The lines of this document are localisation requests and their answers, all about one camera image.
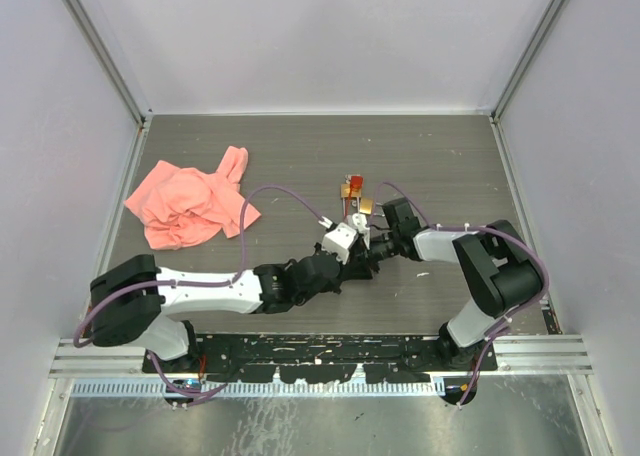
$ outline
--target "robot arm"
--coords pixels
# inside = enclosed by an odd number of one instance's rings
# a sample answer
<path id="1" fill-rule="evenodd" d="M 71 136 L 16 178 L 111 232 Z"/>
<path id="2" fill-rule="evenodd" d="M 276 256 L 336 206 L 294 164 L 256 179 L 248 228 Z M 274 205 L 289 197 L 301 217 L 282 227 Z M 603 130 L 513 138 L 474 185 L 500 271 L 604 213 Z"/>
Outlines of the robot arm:
<path id="1" fill-rule="evenodd" d="M 372 279 L 380 269 L 378 263 L 402 256 L 461 265 L 471 299 L 440 329 L 438 351 L 447 364 L 465 364 L 489 328 L 542 288 L 538 268 L 508 241 L 473 232 L 423 228 L 404 198 L 384 204 L 383 211 L 388 232 L 370 238 L 365 217 L 360 214 L 351 216 L 347 224 L 322 221 L 327 232 L 314 254 L 300 261 L 246 270 L 233 284 L 211 283 L 231 281 L 233 274 L 181 272 L 156 267 L 151 255 L 136 256 L 91 283 L 94 306 L 121 288 L 151 283 L 147 289 L 113 301 L 96 315 L 93 344 L 142 346 L 165 361 L 197 358 L 192 325 L 174 321 L 170 315 L 217 310 L 285 312 L 319 293 L 339 293 L 344 281 Z M 520 239 L 506 221 L 489 226 Z M 162 284 L 152 286 L 154 281 Z"/>

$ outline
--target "pink cloth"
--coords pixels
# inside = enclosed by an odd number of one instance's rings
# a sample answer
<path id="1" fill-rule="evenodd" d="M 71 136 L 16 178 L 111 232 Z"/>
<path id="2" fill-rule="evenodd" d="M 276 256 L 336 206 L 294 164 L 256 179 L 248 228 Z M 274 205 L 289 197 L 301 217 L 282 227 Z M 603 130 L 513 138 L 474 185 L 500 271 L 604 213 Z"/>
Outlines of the pink cloth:
<path id="1" fill-rule="evenodd" d="M 195 246 L 221 229 L 231 238 L 240 232 L 244 198 L 238 190 L 248 161 L 247 150 L 233 146 L 213 174 L 158 161 L 124 205 L 144 224 L 152 249 Z M 259 217 L 249 205 L 245 228 Z"/>

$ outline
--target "metal floor panel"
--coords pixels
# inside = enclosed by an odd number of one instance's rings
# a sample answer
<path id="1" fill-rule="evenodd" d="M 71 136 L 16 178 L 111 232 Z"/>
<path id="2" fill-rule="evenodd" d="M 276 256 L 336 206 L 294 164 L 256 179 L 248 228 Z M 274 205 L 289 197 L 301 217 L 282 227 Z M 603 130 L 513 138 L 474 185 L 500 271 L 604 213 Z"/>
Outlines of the metal floor panel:
<path id="1" fill-rule="evenodd" d="M 339 184 L 347 173 L 375 184 L 396 182 L 423 205 L 433 222 L 516 221 L 494 135 L 485 116 L 156 116 L 134 187 L 164 159 L 214 172 L 229 145 L 249 150 L 242 192 L 265 183 L 295 189 L 328 217 L 339 219 Z M 385 190 L 383 200 L 397 196 Z M 304 207 L 274 191 L 258 195 L 263 216 L 247 231 L 248 263 L 280 263 L 313 252 L 322 228 Z M 143 228 L 125 210 L 111 266 L 150 252 Z M 156 251 L 162 266 L 227 272 L 240 260 L 238 239 L 219 234 L 206 244 Z M 285 314 L 185 314 L 199 332 L 435 334 L 468 299 L 459 268 L 396 258 L 374 281 L 352 281 Z M 546 333 L 532 308 L 516 318 L 516 333 Z"/>
<path id="2" fill-rule="evenodd" d="M 438 397 L 224 398 L 187 411 L 172 411 L 158 399 L 76 397 L 70 401 L 55 454 L 579 456 L 589 452 L 566 377 L 521 376 L 481 379 L 476 399 L 462 411 Z"/>

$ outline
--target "white wall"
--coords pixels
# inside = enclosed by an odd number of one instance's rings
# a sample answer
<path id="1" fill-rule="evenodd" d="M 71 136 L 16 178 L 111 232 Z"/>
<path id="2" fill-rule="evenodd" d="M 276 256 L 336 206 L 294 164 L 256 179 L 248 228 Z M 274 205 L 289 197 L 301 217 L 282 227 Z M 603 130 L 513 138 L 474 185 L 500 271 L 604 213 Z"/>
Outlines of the white wall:
<path id="1" fill-rule="evenodd" d="M 26 454 L 135 125 L 62 0 L 0 0 L 0 453 Z"/>
<path id="2" fill-rule="evenodd" d="M 619 444 L 640 406 L 640 0 L 571 0 L 503 120 L 563 327 Z"/>
<path id="3" fill-rule="evenodd" d="M 548 2 L 87 1 L 156 114 L 493 109 Z"/>

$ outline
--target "purple cable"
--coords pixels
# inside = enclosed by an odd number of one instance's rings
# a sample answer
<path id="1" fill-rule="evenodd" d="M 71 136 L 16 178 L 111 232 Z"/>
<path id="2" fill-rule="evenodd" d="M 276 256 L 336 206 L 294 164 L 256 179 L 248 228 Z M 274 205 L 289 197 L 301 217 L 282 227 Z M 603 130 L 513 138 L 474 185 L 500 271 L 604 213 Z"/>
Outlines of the purple cable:
<path id="1" fill-rule="evenodd" d="M 245 235 L 244 235 L 244 231 L 245 231 L 245 227 L 244 227 L 244 219 L 245 219 L 245 214 L 247 212 L 247 208 L 249 207 L 249 203 L 251 201 L 251 199 L 257 195 L 258 193 L 261 193 L 262 191 L 265 191 L 267 189 L 277 189 L 278 191 L 283 191 L 287 194 L 289 194 L 290 196 L 293 196 L 295 199 L 297 199 L 298 201 L 300 201 L 309 211 L 311 211 L 311 213 L 313 213 L 313 215 L 317 218 L 318 221 L 322 221 L 324 219 L 324 217 L 322 216 L 322 214 L 320 214 L 320 212 L 318 212 L 313 206 L 311 206 L 311 204 L 302 196 L 300 196 L 298 193 L 296 193 L 295 191 L 292 191 L 290 189 L 287 189 L 283 186 L 277 185 L 277 184 L 266 184 L 264 186 L 261 186 L 257 189 L 255 189 L 253 192 L 251 192 L 251 194 L 249 194 L 249 196 L 247 196 L 247 198 L 244 201 L 244 204 L 242 205 L 242 208 L 240 209 L 240 247 L 241 247 L 241 259 L 240 259 L 240 269 L 238 269 L 238 272 L 231 278 L 230 281 L 207 281 L 207 282 L 203 282 L 203 281 L 176 281 L 176 280 L 165 280 L 165 281 L 144 281 L 142 283 L 135 283 L 135 284 L 131 284 L 129 286 L 126 286 L 124 288 L 121 288 L 119 290 L 117 290 L 116 292 L 110 294 L 109 296 L 107 296 L 105 299 L 103 299 L 102 301 L 100 301 L 100 303 L 98 303 L 95 308 L 93 308 L 89 314 L 87 314 L 87 316 L 84 318 L 84 320 L 78 325 L 78 327 L 76 328 L 76 330 L 73 333 L 73 345 L 76 348 L 84 348 L 85 346 L 88 346 L 89 344 L 91 344 L 93 342 L 92 338 L 88 338 L 85 341 L 80 341 L 80 338 L 82 337 L 82 334 L 84 333 L 85 329 L 87 328 L 87 326 L 89 324 L 91 324 L 91 322 L 95 319 L 95 317 L 104 310 L 104 308 L 106 308 L 109 304 L 111 304 L 113 301 L 115 301 L 118 298 L 121 298 L 122 296 L 124 296 L 125 294 L 129 294 L 132 291 L 138 291 L 141 289 L 147 289 L 147 288 L 153 288 L 153 287 L 159 287 L 159 286 L 187 286 L 187 287 L 197 287 L 197 288 L 224 288 L 226 286 L 229 286 L 233 283 L 235 283 L 238 279 L 240 279 L 240 277 L 242 276 L 242 273 L 245 271 L 246 269 L 246 264 L 247 264 L 247 245 L 246 245 L 246 241 L 245 241 Z M 187 396 L 187 397 L 193 397 L 193 398 L 197 398 L 189 404 L 189 406 L 195 406 L 197 404 L 202 404 L 204 402 L 207 402 L 211 397 L 213 397 L 214 395 L 216 395 L 219 391 L 221 391 L 225 386 L 219 386 L 211 391 L 208 391 L 207 393 L 191 393 L 191 392 L 187 392 L 184 390 L 181 390 L 179 388 L 177 388 L 175 385 L 173 385 L 165 376 L 164 372 L 162 371 L 162 368 L 160 367 L 160 364 L 158 363 L 158 357 L 155 353 L 152 353 L 151 351 L 149 351 L 149 355 L 151 357 L 151 362 L 153 363 L 156 371 L 158 372 L 158 376 L 160 376 L 160 379 L 162 379 L 162 381 L 167 385 L 168 388 L 170 388 L 172 391 L 178 393 L 178 394 L 182 394 L 183 396 Z"/>
<path id="2" fill-rule="evenodd" d="M 378 186 L 376 186 L 376 190 L 373 192 L 373 203 L 371 203 L 371 215 L 369 216 L 369 220 L 367 221 L 368 223 L 371 223 L 371 220 L 373 219 L 373 213 L 376 208 L 376 201 L 378 200 L 378 196 L 380 195 L 380 190 L 382 189 L 383 186 L 389 186 L 390 188 L 395 189 L 402 196 L 404 196 L 407 199 L 407 201 L 409 201 L 411 206 L 413 206 L 413 208 L 418 212 L 418 214 L 424 221 L 424 224 L 426 224 L 427 226 L 430 225 L 429 218 L 427 218 L 427 215 L 422 210 L 422 208 L 418 204 L 416 204 L 416 202 L 413 200 L 413 198 L 411 198 L 411 196 L 409 196 L 407 193 L 405 193 L 398 186 L 396 186 L 395 183 L 392 183 L 391 181 L 382 181 L 380 184 L 378 184 Z"/>
<path id="3" fill-rule="evenodd" d="M 194 401 L 187 404 L 187 406 L 189 407 L 206 403 L 212 397 L 214 397 L 216 394 L 218 394 L 220 391 L 222 391 L 224 388 L 227 387 L 226 384 L 223 384 L 205 393 L 201 393 L 195 389 L 193 391 L 190 391 L 188 389 L 180 389 L 176 385 L 174 385 L 171 381 L 169 381 L 167 376 L 164 374 L 164 371 L 162 371 L 162 368 L 160 367 L 158 356 L 155 353 L 152 353 L 151 351 L 149 351 L 149 357 L 151 359 L 151 363 L 153 363 L 153 367 L 156 369 L 156 372 L 158 373 L 158 376 L 160 376 L 160 379 L 162 380 L 162 382 L 167 385 L 167 388 L 169 388 L 174 393 L 181 394 L 182 396 L 186 396 L 187 398 L 194 398 Z"/>
<path id="4" fill-rule="evenodd" d="M 393 184 L 393 183 L 391 183 L 389 181 L 383 181 L 376 187 L 376 190 L 375 190 L 375 193 L 374 193 L 374 196 L 373 196 L 373 206 L 372 206 L 372 208 L 375 208 L 375 202 L 376 202 L 376 200 L 378 198 L 378 193 L 380 192 L 380 189 L 382 188 L 382 186 L 389 186 L 389 187 L 395 189 L 400 194 L 402 194 L 402 196 L 404 196 L 407 199 L 407 201 L 409 201 L 409 203 L 415 208 L 416 212 L 422 217 L 422 219 L 425 222 L 425 224 L 427 226 L 430 226 L 429 219 L 427 218 L 426 213 L 414 201 L 414 199 L 411 198 L 411 196 L 409 196 L 407 193 L 402 191 L 398 186 L 396 186 L 395 184 Z M 469 226 L 469 227 L 465 227 L 465 226 L 438 226 L 437 229 L 439 231 L 480 232 L 480 233 L 491 234 L 492 236 L 497 236 L 498 238 L 501 238 L 501 239 L 503 239 L 505 241 L 508 241 L 508 242 L 514 244 L 515 246 L 517 246 L 518 248 L 523 250 L 525 253 L 527 253 L 527 255 L 531 258 L 531 260 L 533 261 L 534 265 L 538 268 L 538 270 L 540 271 L 540 274 L 542 275 L 542 289 L 540 290 L 540 292 L 538 294 L 536 294 L 533 298 L 531 298 L 529 301 L 527 301 L 526 303 L 523 303 L 520 306 L 516 306 L 515 308 L 511 308 L 510 310 L 508 310 L 504 314 L 504 316 L 499 321 L 497 321 L 493 326 L 491 326 L 487 330 L 487 332 L 485 333 L 485 336 L 486 336 L 486 339 L 487 339 L 487 343 L 484 345 L 484 347 L 482 348 L 482 351 L 480 352 L 480 355 L 478 356 L 478 361 L 477 361 L 477 363 L 475 365 L 475 368 L 473 369 L 473 373 L 471 375 L 471 381 L 469 382 L 469 385 L 467 386 L 467 389 L 463 393 L 462 398 L 460 399 L 460 402 L 458 403 L 460 405 L 460 407 L 461 407 L 461 405 L 466 401 L 467 397 L 469 396 L 469 393 L 471 392 L 472 388 L 474 387 L 474 385 L 478 381 L 478 378 L 480 377 L 480 366 L 482 364 L 482 361 L 483 361 L 483 359 L 484 359 L 489 347 L 491 346 L 491 343 L 493 343 L 493 341 L 498 336 L 501 336 L 504 332 L 506 332 L 506 329 L 507 329 L 506 326 L 507 326 L 510 318 L 512 318 L 516 313 L 518 313 L 518 312 L 520 312 L 520 311 L 522 311 L 524 309 L 527 309 L 527 308 L 531 307 L 532 305 L 538 303 L 540 301 L 540 299 L 542 299 L 542 297 L 549 290 L 549 279 L 550 278 L 549 278 L 549 271 L 547 270 L 547 267 L 545 266 L 544 262 L 540 259 L 540 257 L 531 248 L 529 248 L 526 244 L 524 244 L 519 239 L 514 238 L 510 234 L 504 233 L 504 232 L 499 231 L 497 229 L 487 228 L 485 226 Z"/>

